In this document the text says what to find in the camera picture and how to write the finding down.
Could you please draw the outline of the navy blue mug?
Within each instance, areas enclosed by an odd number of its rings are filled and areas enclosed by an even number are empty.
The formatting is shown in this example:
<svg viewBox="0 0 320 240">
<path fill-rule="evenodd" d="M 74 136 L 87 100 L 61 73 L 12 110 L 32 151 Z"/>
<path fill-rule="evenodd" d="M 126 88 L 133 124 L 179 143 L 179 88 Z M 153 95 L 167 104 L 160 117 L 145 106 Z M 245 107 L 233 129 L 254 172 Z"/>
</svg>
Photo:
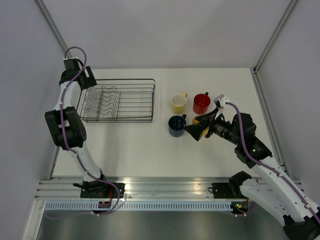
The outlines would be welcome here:
<svg viewBox="0 0 320 240">
<path fill-rule="evenodd" d="M 186 121 L 187 115 L 174 115 L 168 120 L 168 132 L 172 137 L 178 138 L 181 137 L 187 125 Z"/>
</svg>

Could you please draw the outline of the bright yellow mug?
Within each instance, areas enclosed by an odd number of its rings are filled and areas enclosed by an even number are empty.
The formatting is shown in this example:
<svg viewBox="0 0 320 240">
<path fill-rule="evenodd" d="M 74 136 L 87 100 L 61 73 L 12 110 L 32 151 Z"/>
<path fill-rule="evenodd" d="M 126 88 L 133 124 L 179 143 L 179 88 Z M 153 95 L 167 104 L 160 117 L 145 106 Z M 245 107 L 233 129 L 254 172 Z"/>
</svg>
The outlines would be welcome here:
<svg viewBox="0 0 320 240">
<path fill-rule="evenodd" d="M 211 120 L 212 116 L 210 114 L 197 115 L 193 118 L 194 132 L 199 135 L 199 139 L 208 133 Z"/>
</svg>

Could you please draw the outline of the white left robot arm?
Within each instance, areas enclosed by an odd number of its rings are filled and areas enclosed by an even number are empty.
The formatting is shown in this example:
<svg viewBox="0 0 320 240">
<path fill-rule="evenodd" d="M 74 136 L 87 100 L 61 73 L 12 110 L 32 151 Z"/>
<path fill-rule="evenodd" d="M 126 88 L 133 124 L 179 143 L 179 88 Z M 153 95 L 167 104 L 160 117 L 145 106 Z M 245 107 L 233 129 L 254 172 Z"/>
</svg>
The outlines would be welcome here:
<svg viewBox="0 0 320 240">
<path fill-rule="evenodd" d="M 97 85 L 89 66 L 78 58 L 63 60 L 59 87 L 60 94 L 53 110 L 44 115 L 54 144 L 66 151 L 75 161 L 84 182 L 96 181 L 91 191 L 98 198 L 109 193 L 109 185 L 103 182 L 104 174 L 93 160 L 87 147 L 87 131 L 78 114 L 77 105 L 83 90 Z"/>
</svg>

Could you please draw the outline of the pale yellow mug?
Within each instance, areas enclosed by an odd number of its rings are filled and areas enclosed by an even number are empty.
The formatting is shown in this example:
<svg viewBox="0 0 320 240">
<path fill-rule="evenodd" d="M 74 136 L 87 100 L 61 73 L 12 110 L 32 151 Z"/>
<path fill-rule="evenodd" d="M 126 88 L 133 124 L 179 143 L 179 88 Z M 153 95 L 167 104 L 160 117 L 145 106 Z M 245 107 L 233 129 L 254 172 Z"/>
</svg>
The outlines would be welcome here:
<svg viewBox="0 0 320 240">
<path fill-rule="evenodd" d="M 177 114 L 183 114 L 187 104 L 187 93 L 177 93 L 171 97 L 171 109 Z"/>
</svg>

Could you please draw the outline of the red mug black handle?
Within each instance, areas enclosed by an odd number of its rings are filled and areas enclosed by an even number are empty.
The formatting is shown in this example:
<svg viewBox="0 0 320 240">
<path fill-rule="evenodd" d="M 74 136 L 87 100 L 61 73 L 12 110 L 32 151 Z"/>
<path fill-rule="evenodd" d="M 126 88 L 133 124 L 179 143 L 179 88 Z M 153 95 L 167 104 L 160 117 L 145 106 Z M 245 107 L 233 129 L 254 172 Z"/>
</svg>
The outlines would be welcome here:
<svg viewBox="0 0 320 240">
<path fill-rule="evenodd" d="M 193 99 L 193 111 L 198 115 L 203 115 L 208 111 L 208 108 L 211 104 L 211 99 L 209 93 L 199 93 Z"/>
</svg>

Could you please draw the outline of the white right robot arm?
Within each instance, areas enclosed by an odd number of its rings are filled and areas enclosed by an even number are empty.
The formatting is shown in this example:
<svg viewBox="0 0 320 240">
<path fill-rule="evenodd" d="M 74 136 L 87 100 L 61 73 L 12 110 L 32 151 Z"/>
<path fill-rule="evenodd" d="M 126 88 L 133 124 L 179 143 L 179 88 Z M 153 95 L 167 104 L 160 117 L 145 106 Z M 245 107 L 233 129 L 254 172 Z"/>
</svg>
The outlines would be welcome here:
<svg viewBox="0 0 320 240">
<path fill-rule="evenodd" d="M 236 114 L 225 121 L 218 109 L 196 117 L 197 123 L 184 127 L 196 141 L 215 134 L 235 145 L 237 158 L 258 174 L 271 191 L 263 188 L 245 171 L 227 183 L 213 183 L 215 198 L 247 198 L 271 214 L 290 240 L 314 240 L 320 236 L 320 207 L 289 178 L 268 147 L 256 137 L 248 113 Z"/>
</svg>

